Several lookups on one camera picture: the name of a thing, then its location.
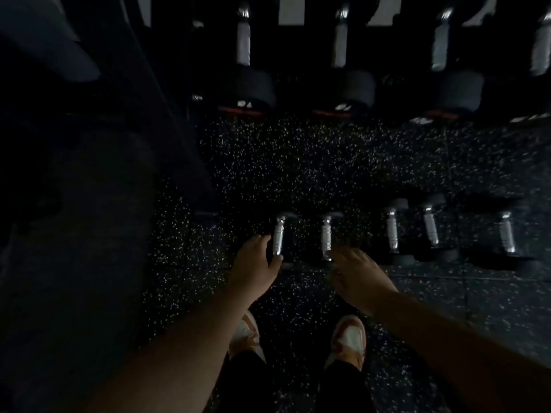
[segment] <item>pant leg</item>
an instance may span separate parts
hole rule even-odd
[[[376,413],[362,373],[348,362],[337,360],[321,376],[316,413],[348,411]]]
[[[270,412],[272,377],[268,366],[253,351],[242,351],[229,361],[220,376],[220,413],[244,410]]]

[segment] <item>person's right arm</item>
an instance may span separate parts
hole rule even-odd
[[[473,412],[551,411],[551,369],[499,346],[400,294],[364,252],[336,247],[329,282],[342,298],[402,339]]]

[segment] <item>shoe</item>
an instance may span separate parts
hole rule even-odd
[[[248,310],[239,321],[239,326],[230,340],[228,350],[230,359],[242,351],[254,351],[262,361],[266,362],[264,351],[260,347],[260,334],[256,320]]]
[[[331,354],[327,358],[325,368],[335,361],[345,361],[362,371],[365,360],[365,327],[358,316],[344,316],[333,331],[331,339]]]

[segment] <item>metal grip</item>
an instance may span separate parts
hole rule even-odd
[[[398,250],[398,227],[394,213],[390,213],[386,219],[386,233],[389,236],[390,250],[396,252]]]
[[[247,22],[238,23],[237,62],[251,65],[251,26]]]
[[[324,220],[321,226],[321,251],[326,260],[331,260],[327,254],[329,250],[331,250],[331,224],[328,220]]]
[[[285,230],[285,221],[278,219],[274,230],[274,242],[272,246],[273,255],[281,255],[283,247],[283,231]]]
[[[426,235],[433,247],[437,247],[440,242],[438,238],[438,230],[436,230],[436,223],[434,222],[434,215],[431,211],[426,211],[423,215],[425,221]]]
[[[443,71],[446,68],[449,39],[450,25],[449,23],[444,22],[434,30],[431,64],[433,71]]]
[[[504,215],[501,218],[499,225],[499,236],[501,236],[501,244],[506,253],[515,253],[515,239],[513,237],[513,226],[509,216]]]
[[[549,69],[550,59],[551,25],[547,24],[536,30],[536,34],[534,35],[530,62],[530,73],[532,76],[545,74]]]
[[[333,68],[343,68],[346,65],[347,38],[348,25],[346,23],[339,23],[335,27],[333,58],[331,60],[331,66]]]

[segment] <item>gym floor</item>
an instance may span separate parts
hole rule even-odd
[[[543,262],[537,273],[479,269],[456,263],[388,268],[396,286],[441,314],[551,366],[551,142],[546,128],[477,128],[472,124],[324,122],[291,115],[262,121],[215,117],[198,123],[203,159],[223,201],[217,217],[190,215],[170,180],[159,182],[148,283],[138,342],[222,284],[231,257],[254,233],[271,233],[278,210],[298,210],[286,229],[283,254],[296,262],[251,308],[274,373],[281,411],[310,411],[332,328],[354,312],[311,264],[319,246],[314,209],[341,210],[336,241],[369,249],[386,240],[384,217],[370,207],[379,190],[445,192],[437,210],[441,242],[466,248],[499,245],[495,218],[462,212],[470,193],[522,195],[531,209],[514,219],[521,255]],[[398,215],[401,243],[424,237],[422,213]],[[443,401],[423,362],[380,325],[368,327],[366,382],[379,411],[438,411]],[[215,391],[209,408],[217,405]]]

